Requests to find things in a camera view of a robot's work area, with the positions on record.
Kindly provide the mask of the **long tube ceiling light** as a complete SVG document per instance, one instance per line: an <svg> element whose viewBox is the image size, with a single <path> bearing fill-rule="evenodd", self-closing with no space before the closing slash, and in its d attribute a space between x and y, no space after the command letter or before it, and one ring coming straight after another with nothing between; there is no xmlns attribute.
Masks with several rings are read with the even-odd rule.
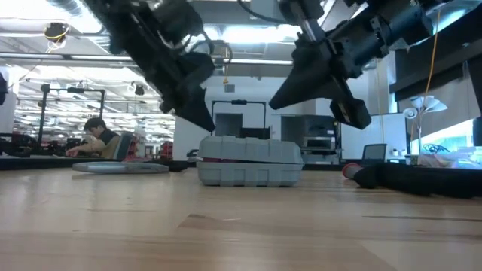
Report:
<svg viewBox="0 0 482 271"><path fill-rule="evenodd" d="M130 56L107 56L107 55L74 55L52 53L8 53L0 52L2 59L36 59L36 60L68 60L68 61L92 61L92 62L132 62ZM275 59L232 59L223 58L224 63L252 64L252 65L291 65L291 60Z"/></svg>

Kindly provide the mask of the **black round ceiling fixture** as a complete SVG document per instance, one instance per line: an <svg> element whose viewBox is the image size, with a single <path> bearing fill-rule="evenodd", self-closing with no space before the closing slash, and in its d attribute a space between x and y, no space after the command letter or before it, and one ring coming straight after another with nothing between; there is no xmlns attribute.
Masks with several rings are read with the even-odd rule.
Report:
<svg viewBox="0 0 482 271"><path fill-rule="evenodd" d="M70 25L67 23L52 22L44 29L44 37L53 43L62 43L69 33Z"/></svg>

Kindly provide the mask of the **grey mesh office chair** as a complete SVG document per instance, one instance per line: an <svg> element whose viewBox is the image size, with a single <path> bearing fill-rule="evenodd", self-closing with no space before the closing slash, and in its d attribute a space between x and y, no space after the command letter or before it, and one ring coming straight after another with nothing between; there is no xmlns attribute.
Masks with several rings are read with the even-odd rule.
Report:
<svg viewBox="0 0 482 271"><path fill-rule="evenodd" d="M387 144L365 145L362 161L363 162L384 162L386 160Z"/></svg>

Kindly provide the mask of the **black work glove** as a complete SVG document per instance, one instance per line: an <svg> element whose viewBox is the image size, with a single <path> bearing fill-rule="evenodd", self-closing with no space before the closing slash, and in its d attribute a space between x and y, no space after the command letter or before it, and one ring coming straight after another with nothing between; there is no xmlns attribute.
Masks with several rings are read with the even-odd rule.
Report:
<svg viewBox="0 0 482 271"><path fill-rule="evenodd" d="M419 196L434 194L460 199L482 198L482 169L349 163L343 167L342 174L365 189L384 187Z"/></svg>

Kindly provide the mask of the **black equipment cabinet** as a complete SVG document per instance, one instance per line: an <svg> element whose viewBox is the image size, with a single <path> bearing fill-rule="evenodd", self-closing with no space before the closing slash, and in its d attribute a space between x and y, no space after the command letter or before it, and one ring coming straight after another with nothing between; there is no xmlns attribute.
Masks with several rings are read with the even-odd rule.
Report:
<svg viewBox="0 0 482 271"><path fill-rule="evenodd" d="M319 148L304 148L305 136L333 136L336 138L336 148L325 150ZM304 116L304 133L300 145L301 155L306 164L338 165L340 163L340 127L338 122L330 116L306 115Z"/></svg>

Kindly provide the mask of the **silver oven appliance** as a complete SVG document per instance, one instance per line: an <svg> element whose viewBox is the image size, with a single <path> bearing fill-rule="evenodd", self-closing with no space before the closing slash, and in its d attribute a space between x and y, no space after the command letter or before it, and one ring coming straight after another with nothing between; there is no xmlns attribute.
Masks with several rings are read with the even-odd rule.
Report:
<svg viewBox="0 0 482 271"><path fill-rule="evenodd" d="M336 138L333 136L305 136L303 137L303 147L334 150Z"/></svg>

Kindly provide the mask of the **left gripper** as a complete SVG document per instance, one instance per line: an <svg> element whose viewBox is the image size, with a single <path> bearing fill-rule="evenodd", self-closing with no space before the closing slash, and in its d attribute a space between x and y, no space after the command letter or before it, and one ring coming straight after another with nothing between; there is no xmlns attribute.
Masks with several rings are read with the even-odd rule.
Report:
<svg viewBox="0 0 482 271"><path fill-rule="evenodd" d="M210 53L214 45L209 37L202 41L207 53L193 49L186 51L184 38L206 35L201 16L189 3L160 3L153 10L158 22L157 35L167 47L164 64L172 76L173 85L163 94L163 111L175 110L175 114L196 126L213 131L215 124L206 106L206 88L203 86L214 70Z"/></svg>

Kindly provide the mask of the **tortoise-frame safety glasses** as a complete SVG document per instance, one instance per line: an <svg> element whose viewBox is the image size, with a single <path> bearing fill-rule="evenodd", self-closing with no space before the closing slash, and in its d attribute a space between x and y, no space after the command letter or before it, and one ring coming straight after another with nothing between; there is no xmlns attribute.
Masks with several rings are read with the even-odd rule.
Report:
<svg viewBox="0 0 482 271"><path fill-rule="evenodd" d="M156 163L114 161L75 163L72 169L94 174L160 174L169 171L168 166Z"/></svg>

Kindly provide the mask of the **black rig frame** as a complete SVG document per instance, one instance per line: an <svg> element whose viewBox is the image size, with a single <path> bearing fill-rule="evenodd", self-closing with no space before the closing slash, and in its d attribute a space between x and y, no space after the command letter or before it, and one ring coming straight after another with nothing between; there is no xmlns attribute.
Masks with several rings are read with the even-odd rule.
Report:
<svg viewBox="0 0 482 271"><path fill-rule="evenodd" d="M100 117L103 116L105 96L106 96L104 89L86 89L86 88L80 88L80 87L52 88L50 84L42 84L40 90L42 92L42 100L41 100L41 116L39 121L38 140L37 140L38 147L41 146L42 139L43 139L44 119L45 119L46 106L47 106L47 95L50 91L64 91L67 93L85 93L85 92L100 93L101 99L99 100L99 103L100 103L99 116Z"/></svg>
<svg viewBox="0 0 482 271"><path fill-rule="evenodd" d="M213 100L211 103L211 119L214 120L215 117L215 104L216 103L228 103L231 105L247 105L247 104L259 104L263 105L264 107L264 116L263 116L263 127L261 128L261 133L259 139L268 139L267 133L267 103L266 102L259 102L259 101L247 101L245 99L233 99L233 100Z"/></svg>

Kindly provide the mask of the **white multi-head floor lamp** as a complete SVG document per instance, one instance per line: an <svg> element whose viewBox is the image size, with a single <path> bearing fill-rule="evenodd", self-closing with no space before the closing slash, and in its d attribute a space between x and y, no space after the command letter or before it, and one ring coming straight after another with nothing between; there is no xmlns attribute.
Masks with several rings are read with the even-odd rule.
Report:
<svg viewBox="0 0 482 271"><path fill-rule="evenodd" d="M439 111L445 111L448 107L436 99L434 96L415 96L410 98L411 106L402 111L402 114L407 120L411 120L410 128L410 152L413 154L417 151L416 155L419 157L423 153L423 141L422 141L422 126L423 117L428 113L435 113Z"/></svg>

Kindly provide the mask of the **grey plastic tool case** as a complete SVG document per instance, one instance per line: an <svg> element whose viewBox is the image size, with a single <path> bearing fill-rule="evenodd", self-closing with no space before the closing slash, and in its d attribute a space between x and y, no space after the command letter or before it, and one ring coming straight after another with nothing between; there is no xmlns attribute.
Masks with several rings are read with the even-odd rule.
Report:
<svg viewBox="0 0 482 271"><path fill-rule="evenodd" d="M197 155L205 186L293 187L304 167L300 147L276 139L208 135Z"/></svg>

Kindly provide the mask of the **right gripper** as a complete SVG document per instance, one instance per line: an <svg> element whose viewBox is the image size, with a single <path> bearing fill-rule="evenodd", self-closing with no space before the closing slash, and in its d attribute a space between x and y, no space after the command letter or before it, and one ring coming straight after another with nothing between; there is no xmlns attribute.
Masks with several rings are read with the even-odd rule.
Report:
<svg viewBox="0 0 482 271"><path fill-rule="evenodd" d="M289 23L301 28L292 53L293 68L269 101L271 108L285 108L311 99L331 101L334 118L364 129L371 123L365 103L355 98L347 76L353 60L349 42L333 41L318 24L323 15L320 0L281 0L280 10Z"/></svg>

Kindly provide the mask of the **clear plastic bag pile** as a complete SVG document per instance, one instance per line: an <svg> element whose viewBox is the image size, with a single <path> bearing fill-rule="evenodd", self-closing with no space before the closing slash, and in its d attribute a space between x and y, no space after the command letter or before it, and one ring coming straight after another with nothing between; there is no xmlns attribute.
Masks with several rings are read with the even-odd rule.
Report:
<svg viewBox="0 0 482 271"><path fill-rule="evenodd" d="M417 166L482 170L482 147L460 147L455 151L423 152L415 159Z"/></svg>

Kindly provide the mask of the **blue-grey chair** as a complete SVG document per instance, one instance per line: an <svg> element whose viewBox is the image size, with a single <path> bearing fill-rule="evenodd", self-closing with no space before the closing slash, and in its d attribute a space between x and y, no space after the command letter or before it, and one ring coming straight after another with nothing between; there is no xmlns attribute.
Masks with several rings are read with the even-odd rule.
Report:
<svg viewBox="0 0 482 271"><path fill-rule="evenodd" d="M120 135L117 147L115 148L113 155L113 158L115 160L124 160L127 158L133 139L134 135L131 132L125 132Z"/></svg>

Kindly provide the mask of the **whiteboard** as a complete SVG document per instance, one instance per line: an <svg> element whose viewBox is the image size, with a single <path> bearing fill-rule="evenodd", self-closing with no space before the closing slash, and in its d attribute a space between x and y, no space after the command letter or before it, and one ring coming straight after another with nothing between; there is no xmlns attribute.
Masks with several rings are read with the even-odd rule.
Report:
<svg viewBox="0 0 482 271"><path fill-rule="evenodd" d="M340 128L341 158L360 160L365 145L386 144L386 159L401 160L407 150L407 125L402 113L372 115L371 124L357 129L345 124Z"/></svg>

